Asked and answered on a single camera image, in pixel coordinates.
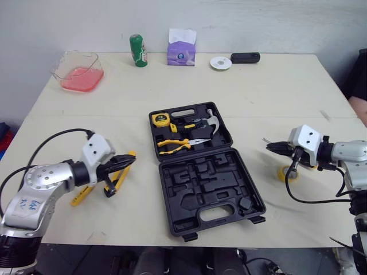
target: label on robot arm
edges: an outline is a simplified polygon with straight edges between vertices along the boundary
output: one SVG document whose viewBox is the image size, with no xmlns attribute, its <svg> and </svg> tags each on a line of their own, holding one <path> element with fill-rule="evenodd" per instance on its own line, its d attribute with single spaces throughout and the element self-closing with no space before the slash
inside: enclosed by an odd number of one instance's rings
<svg viewBox="0 0 367 275">
<path fill-rule="evenodd" d="M 42 208 L 43 202 L 44 201 L 38 198 L 23 196 L 18 201 L 17 207 L 12 215 L 24 218 L 29 215 L 37 214 Z"/>
</svg>

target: tissue box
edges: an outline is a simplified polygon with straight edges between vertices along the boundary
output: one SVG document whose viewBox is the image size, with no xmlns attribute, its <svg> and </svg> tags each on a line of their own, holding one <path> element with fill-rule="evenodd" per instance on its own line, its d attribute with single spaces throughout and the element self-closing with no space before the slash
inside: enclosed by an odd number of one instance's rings
<svg viewBox="0 0 367 275">
<path fill-rule="evenodd" d="M 196 32 L 194 30 L 170 29 L 167 64 L 194 66 L 195 42 Z"/>
</svg>

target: hammer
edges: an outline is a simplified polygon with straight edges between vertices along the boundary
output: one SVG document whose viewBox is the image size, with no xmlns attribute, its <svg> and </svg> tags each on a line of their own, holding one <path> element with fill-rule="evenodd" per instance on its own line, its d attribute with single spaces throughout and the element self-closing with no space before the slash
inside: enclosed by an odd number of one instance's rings
<svg viewBox="0 0 367 275">
<path fill-rule="evenodd" d="M 175 124 L 171 123 L 170 127 L 171 127 L 171 131 L 173 133 L 185 133 L 194 129 L 198 129 L 198 128 L 204 128 L 207 127 L 209 125 L 214 125 L 214 132 L 213 135 L 218 131 L 219 128 L 219 119 L 218 117 L 216 117 L 215 115 L 213 115 L 213 110 L 212 109 L 207 109 L 206 112 L 210 115 L 210 118 L 206 119 L 194 119 L 193 123 L 188 124 L 188 125 L 184 125 L 184 126 L 176 126 Z"/>
</svg>

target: green can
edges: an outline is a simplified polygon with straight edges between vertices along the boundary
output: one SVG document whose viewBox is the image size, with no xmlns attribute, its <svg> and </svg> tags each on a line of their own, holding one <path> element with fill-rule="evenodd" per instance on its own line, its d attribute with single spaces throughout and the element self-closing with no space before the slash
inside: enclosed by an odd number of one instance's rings
<svg viewBox="0 0 367 275">
<path fill-rule="evenodd" d="M 148 64 L 147 53 L 143 37 L 140 34 L 133 34 L 130 36 L 130 48 L 132 59 L 138 67 L 144 67 Z"/>
</svg>

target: pink liquid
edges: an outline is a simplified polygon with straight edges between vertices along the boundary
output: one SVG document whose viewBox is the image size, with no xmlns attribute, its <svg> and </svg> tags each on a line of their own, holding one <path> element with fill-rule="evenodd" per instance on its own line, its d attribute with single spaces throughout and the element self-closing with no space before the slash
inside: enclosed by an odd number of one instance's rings
<svg viewBox="0 0 367 275">
<path fill-rule="evenodd" d="M 89 92 L 97 86 L 102 77 L 103 70 L 77 67 L 70 71 L 60 84 L 67 90 Z"/>
</svg>

